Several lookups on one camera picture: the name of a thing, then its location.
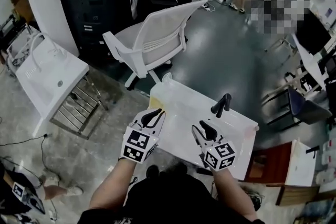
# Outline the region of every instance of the white shoe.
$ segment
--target white shoe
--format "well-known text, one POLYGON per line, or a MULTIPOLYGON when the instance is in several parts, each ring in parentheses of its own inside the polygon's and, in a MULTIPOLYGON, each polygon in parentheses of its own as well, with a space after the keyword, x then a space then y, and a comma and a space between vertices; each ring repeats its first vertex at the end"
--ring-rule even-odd
POLYGON ((235 4, 230 3, 229 4, 230 8, 233 8, 234 10, 238 10, 237 6, 235 4))
POLYGON ((84 191, 80 187, 72 186, 70 188, 67 188, 67 193, 65 194, 65 196, 79 196, 83 193, 84 191))
POLYGON ((51 185, 57 186, 58 183, 61 181, 60 177, 57 174, 47 170, 44 171, 44 176, 46 177, 46 181, 44 183, 44 186, 46 187, 51 185))

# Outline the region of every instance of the wooden desk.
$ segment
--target wooden desk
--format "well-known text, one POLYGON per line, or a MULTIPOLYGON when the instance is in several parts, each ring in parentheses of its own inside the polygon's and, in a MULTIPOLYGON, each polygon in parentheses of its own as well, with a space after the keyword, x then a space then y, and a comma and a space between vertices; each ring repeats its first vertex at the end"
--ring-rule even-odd
POLYGON ((316 158, 297 140, 253 151, 245 180, 270 186, 311 186, 316 158))

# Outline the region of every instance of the concrete floor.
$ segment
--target concrete floor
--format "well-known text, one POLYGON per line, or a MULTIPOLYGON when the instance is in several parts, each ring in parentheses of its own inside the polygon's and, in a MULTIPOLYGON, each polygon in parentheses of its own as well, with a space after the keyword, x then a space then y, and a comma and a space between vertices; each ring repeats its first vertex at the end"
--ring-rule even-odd
MULTIPOLYGON (((53 199, 57 210, 57 223, 76 223, 80 214, 88 208, 93 192, 113 170, 120 156, 122 136, 126 126, 138 111, 147 108, 149 102, 148 97, 137 91, 127 91, 122 84, 92 68, 91 76, 101 90, 102 96, 107 100, 110 110, 103 114, 90 140, 86 141, 53 126, 49 131, 51 137, 43 143, 45 163, 61 176, 60 185, 62 187, 78 185, 85 191, 80 197, 53 199)), ((0 144, 31 138, 39 115, 19 82, 3 72, 0 74, 0 92, 0 116, 2 117, 0 144)), ((44 169, 41 142, 42 140, 39 139, 0 147, 0 156, 10 156, 15 163, 39 176, 44 169)), ((177 161, 174 156, 157 148, 143 165, 136 167, 134 176, 142 180, 150 165, 156 164, 160 170, 164 170, 177 161)), ((16 169, 24 173, 33 185, 38 185, 38 180, 30 172, 20 167, 16 169)), ((201 180, 210 191, 212 176, 196 174, 191 166, 188 173, 201 180)), ((291 224, 303 208, 303 206, 283 208, 275 206, 279 188, 265 187, 260 184, 244 183, 244 185, 264 195, 265 199, 258 211, 258 217, 266 223, 291 224)), ((54 210, 49 201, 44 204, 47 211, 54 210)), ((37 218, 40 223, 50 223, 48 215, 41 216, 33 212, 30 215, 37 218)))

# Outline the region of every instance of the blue chair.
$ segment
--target blue chair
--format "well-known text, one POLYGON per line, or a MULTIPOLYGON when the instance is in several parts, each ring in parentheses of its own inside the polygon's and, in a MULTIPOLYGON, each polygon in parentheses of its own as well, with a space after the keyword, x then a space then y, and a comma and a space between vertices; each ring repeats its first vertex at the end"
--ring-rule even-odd
POLYGON ((284 131, 300 124, 301 122, 305 122, 310 125, 319 121, 326 120, 332 116, 332 113, 328 109, 325 109, 310 100, 306 100, 299 92, 294 90, 292 87, 289 87, 287 90, 276 95, 274 98, 277 98, 285 93, 287 93, 288 95, 289 103, 282 105, 281 108, 289 107, 289 111, 268 122, 267 125, 271 125, 288 115, 292 115, 294 118, 299 120, 298 122, 294 122, 293 124, 283 127, 281 131, 284 131))

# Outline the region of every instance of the black shoe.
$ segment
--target black shoe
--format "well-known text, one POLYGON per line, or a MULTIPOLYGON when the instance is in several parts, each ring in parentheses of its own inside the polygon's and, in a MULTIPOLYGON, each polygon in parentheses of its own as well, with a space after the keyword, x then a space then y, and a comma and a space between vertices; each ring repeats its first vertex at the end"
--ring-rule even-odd
POLYGON ((159 177, 159 168, 156 165, 151 165, 146 171, 146 178, 155 179, 159 177))

